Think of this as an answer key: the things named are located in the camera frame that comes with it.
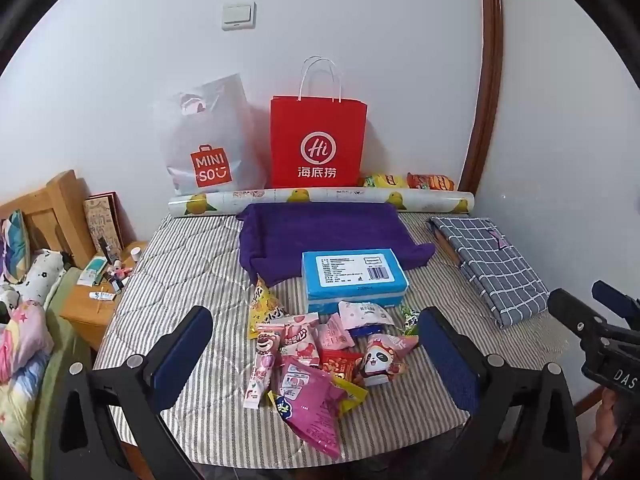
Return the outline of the person's right hand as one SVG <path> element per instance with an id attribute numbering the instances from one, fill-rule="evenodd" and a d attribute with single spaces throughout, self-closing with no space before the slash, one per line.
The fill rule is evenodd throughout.
<path id="1" fill-rule="evenodd" d="M 639 478 L 639 404 L 604 388 L 596 429 L 582 456 L 583 479 Z"/>

